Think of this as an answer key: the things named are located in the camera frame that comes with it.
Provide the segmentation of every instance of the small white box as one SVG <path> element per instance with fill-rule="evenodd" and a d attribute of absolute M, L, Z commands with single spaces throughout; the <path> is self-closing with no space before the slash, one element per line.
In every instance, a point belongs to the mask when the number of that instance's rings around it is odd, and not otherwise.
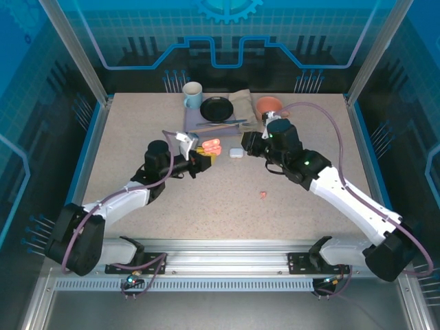
<path fill-rule="evenodd" d="M 242 158 L 245 155 L 245 151 L 242 148 L 231 148 L 229 150 L 229 157 Z"/>

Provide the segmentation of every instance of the black bowl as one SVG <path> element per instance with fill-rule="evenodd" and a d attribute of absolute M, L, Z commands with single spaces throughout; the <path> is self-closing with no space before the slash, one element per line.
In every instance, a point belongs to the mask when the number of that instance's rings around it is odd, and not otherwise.
<path fill-rule="evenodd" d="M 234 113 L 234 106 L 227 98 L 213 96 L 200 105 L 200 114 L 210 122 L 224 122 Z"/>

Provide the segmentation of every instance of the gear logo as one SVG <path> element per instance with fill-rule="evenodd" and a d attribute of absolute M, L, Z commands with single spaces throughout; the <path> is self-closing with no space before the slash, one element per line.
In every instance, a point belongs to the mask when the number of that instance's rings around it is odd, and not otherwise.
<path fill-rule="evenodd" d="M 223 21 L 225 24 L 248 19 L 248 14 L 255 13 L 256 7 L 262 4 L 263 0 L 195 0 L 200 14 L 214 19 L 215 23 Z"/>
<path fill-rule="evenodd" d="M 0 0 L 0 10 L 7 10 L 27 35 L 38 25 L 41 14 L 37 0 Z"/>

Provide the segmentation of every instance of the orange bowl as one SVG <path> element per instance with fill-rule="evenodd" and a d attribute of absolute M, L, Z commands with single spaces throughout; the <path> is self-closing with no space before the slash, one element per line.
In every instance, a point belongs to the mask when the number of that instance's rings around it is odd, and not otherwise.
<path fill-rule="evenodd" d="M 269 111 L 280 111 L 283 108 L 283 104 L 278 98 L 272 96 L 263 96 L 256 101 L 256 113 L 255 116 L 258 120 L 261 120 L 263 113 Z"/>

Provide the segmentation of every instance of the gray cloth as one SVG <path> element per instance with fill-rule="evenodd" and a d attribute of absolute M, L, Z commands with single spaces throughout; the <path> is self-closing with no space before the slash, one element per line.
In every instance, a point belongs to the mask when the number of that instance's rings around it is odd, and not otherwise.
<path fill-rule="evenodd" d="M 252 108 L 252 99 L 250 97 L 250 90 L 243 89 L 235 93 L 229 94 L 229 101 L 234 106 L 235 119 L 246 119 L 247 125 L 239 125 L 240 132 L 255 131 L 258 127 L 258 121 L 255 117 L 254 110 Z"/>

